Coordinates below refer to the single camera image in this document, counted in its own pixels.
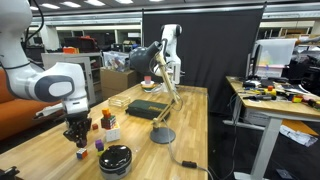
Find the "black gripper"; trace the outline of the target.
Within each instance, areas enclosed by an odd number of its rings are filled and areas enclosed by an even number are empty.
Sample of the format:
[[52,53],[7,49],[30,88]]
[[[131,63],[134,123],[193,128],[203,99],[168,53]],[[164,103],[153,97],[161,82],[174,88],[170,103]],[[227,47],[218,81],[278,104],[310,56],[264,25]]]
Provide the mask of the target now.
[[72,142],[85,140],[87,144],[90,137],[90,127],[92,119],[88,117],[87,112],[68,114],[66,116],[67,130],[63,135]]

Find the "white robot arm foreground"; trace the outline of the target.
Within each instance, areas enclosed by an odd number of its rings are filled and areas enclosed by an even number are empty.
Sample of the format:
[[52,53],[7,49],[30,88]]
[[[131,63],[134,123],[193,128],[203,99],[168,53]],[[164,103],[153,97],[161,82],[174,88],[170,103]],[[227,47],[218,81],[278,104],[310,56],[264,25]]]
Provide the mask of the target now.
[[63,135],[78,147],[87,145],[90,111],[81,66],[57,62],[47,70],[31,66],[21,46],[21,36],[32,21],[27,0],[0,0],[0,61],[7,87],[16,97],[43,102],[62,102],[68,129]]

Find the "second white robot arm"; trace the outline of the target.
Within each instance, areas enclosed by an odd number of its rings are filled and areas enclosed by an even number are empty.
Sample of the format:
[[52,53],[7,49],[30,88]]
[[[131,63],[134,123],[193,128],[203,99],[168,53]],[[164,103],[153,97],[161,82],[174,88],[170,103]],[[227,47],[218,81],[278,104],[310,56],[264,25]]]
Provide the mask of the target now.
[[161,39],[165,40],[161,54],[168,64],[169,72],[172,74],[171,82],[176,85],[180,83],[181,59],[178,57],[177,38],[182,33],[182,27],[179,24],[166,24],[162,26]]

